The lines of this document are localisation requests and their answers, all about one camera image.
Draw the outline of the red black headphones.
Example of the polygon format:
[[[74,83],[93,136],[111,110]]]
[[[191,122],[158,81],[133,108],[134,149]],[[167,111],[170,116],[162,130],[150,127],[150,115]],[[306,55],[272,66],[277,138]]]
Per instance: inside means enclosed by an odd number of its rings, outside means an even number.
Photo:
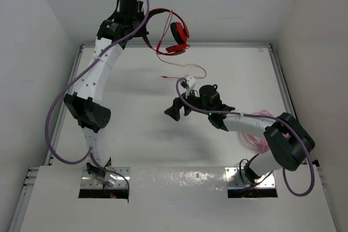
[[[189,30],[188,30],[186,23],[176,12],[174,12],[173,10],[167,9],[167,8],[152,9],[149,12],[149,15],[148,15],[148,18],[147,18],[145,25],[147,25],[147,23],[150,21],[150,19],[153,16],[159,15],[159,14],[162,14],[165,12],[169,13],[170,16],[175,16],[179,19],[179,22],[171,22],[170,23],[171,34],[172,34],[174,40],[176,41],[176,45],[166,47],[165,52],[161,52],[159,50],[160,45],[161,45],[161,41],[159,41],[157,47],[154,48],[150,44],[147,36],[144,36],[142,39],[143,39],[144,43],[150,49],[158,52],[158,54],[165,55],[165,56],[175,56],[175,55],[183,54],[190,47],[190,45],[187,44],[188,38],[190,37],[190,33],[189,33]]]

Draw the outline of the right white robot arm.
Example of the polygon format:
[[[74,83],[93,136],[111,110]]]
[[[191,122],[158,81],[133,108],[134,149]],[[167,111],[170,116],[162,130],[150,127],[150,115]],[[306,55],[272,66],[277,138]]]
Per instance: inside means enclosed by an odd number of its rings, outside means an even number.
[[[234,131],[265,140],[269,150],[256,154],[247,161],[242,178],[246,183],[254,183],[264,174],[283,168],[295,171],[305,161],[310,160],[310,152],[315,142],[302,125],[289,113],[278,117],[270,115],[242,114],[234,107],[224,104],[216,85],[205,85],[198,94],[189,90],[173,100],[164,113],[175,121],[192,111],[207,115],[216,129]]]

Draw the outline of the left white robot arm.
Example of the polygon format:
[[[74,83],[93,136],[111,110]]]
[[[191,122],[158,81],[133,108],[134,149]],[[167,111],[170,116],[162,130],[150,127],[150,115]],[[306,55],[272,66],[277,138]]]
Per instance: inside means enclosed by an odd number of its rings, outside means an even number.
[[[141,0],[117,0],[116,10],[101,23],[97,32],[92,68],[78,81],[73,94],[64,97],[64,104],[82,128],[90,150],[87,170],[103,185],[113,186],[116,175],[105,139],[111,111],[102,106],[102,96],[112,68],[127,44],[124,37],[145,19],[142,6]]]

